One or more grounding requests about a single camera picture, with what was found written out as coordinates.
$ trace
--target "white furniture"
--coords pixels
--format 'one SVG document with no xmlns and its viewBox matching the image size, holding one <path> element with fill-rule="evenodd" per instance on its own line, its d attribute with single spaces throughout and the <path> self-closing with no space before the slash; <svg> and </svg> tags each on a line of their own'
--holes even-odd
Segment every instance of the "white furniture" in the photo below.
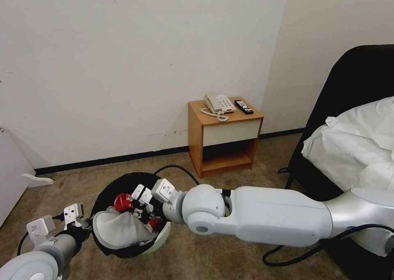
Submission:
<svg viewBox="0 0 394 280">
<path fill-rule="evenodd" d="M 0 226 L 27 187 L 53 184 L 50 178 L 37 178 L 25 156 L 0 127 Z"/>
</svg>

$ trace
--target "floor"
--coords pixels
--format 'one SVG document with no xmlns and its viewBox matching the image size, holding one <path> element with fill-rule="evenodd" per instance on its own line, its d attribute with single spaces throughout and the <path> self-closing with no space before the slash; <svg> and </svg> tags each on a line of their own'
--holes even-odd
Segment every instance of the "floor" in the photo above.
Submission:
<svg viewBox="0 0 394 280">
<path fill-rule="evenodd" d="M 200 182 L 227 189 L 243 185 L 283 188 L 287 174 L 277 175 L 276 171 L 287 165 L 299 137 L 295 134 L 260 140 L 252 170 L 213 175 Z M 188 153 L 47 175 L 55 180 L 54 185 L 27 189 L 0 227 L 0 266 L 16 256 L 26 223 L 45 214 L 58 214 L 63 207 L 75 202 L 83 203 L 88 214 L 97 195 L 115 178 L 134 171 L 154 172 L 167 164 L 183 166 L 196 175 Z M 193 181 L 176 168 L 166 169 L 160 175 L 180 190 L 194 186 Z M 297 185 L 294 189 L 302 190 Z M 202 237 L 190 232 L 185 225 L 174 223 L 171 228 L 167 242 L 158 251 L 128 260 L 106 257 L 90 237 L 73 258 L 69 279 L 347 279 L 324 251 L 293 266 L 273 268 L 261 261 L 261 256 L 272 249 L 272 245 L 243 242 L 228 235 Z M 22 252 L 31 248 L 27 239 Z M 271 260 L 288 260 L 307 249 L 285 247 Z"/>
</svg>

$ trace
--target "white wall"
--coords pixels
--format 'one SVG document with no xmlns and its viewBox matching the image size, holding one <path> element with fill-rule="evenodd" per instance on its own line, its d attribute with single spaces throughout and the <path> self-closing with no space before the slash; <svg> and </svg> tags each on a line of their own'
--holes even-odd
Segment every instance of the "white wall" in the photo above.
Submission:
<svg viewBox="0 0 394 280">
<path fill-rule="evenodd" d="M 262 132 L 304 127 L 334 63 L 364 44 L 394 44 L 394 0 L 287 0 Z"/>
<path fill-rule="evenodd" d="M 186 146 L 187 102 L 257 108 L 286 0 L 0 0 L 0 119 L 33 167 Z"/>
</svg>

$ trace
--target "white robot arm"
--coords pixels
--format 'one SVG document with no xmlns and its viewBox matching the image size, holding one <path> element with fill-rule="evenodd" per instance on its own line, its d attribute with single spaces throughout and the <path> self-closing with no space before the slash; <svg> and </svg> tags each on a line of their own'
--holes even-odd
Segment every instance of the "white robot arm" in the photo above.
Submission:
<svg viewBox="0 0 394 280">
<path fill-rule="evenodd" d="M 164 203 L 167 218 L 200 235 L 215 232 L 250 242 L 309 246 L 365 224 L 394 228 L 394 193 L 388 191 L 354 188 L 318 202 L 297 191 L 261 187 L 222 190 L 201 184 L 180 192 L 161 179 L 151 192 Z M 352 238 L 379 256 L 394 247 L 394 234 L 380 228 L 357 232 Z"/>
<path fill-rule="evenodd" d="M 152 190 L 143 185 L 137 189 L 134 199 L 147 210 L 152 210 L 149 202 L 155 198 L 163 203 L 167 219 L 186 224 L 200 235 L 232 234 L 250 242 L 309 246 L 365 224 L 394 228 L 394 192 L 351 189 L 336 199 L 318 202 L 293 190 L 261 187 L 225 190 L 200 184 L 181 192 L 166 179 L 158 180 Z M 89 219 L 82 221 L 80 212 L 78 204 L 64 209 L 68 230 L 56 237 L 49 235 L 50 216 L 29 223 L 34 251 L 6 263 L 0 278 L 46 280 L 60 275 L 66 279 L 71 258 L 91 231 Z M 383 257 L 394 248 L 394 234 L 381 228 L 362 230 L 352 238 Z"/>
</svg>

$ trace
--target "white telephone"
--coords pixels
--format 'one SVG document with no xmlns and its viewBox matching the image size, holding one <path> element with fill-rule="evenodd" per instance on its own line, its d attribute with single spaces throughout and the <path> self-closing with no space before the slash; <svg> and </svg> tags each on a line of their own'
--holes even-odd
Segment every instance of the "white telephone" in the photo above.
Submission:
<svg viewBox="0 0 394 280">
<path fill-rule="evenodd" d="M 216 117 L 219 122 L 225 122 L 229 119 L 229 117 L 223 115 L 224 113 L 232 113 L 236 110 L 229 98 L 225 95 L 216 96 L 212 93 L 206 93 L 204 103 L 211 113 L 206 111 L 207 108 L 201 109 L 201 112 Z"/>
</svg>

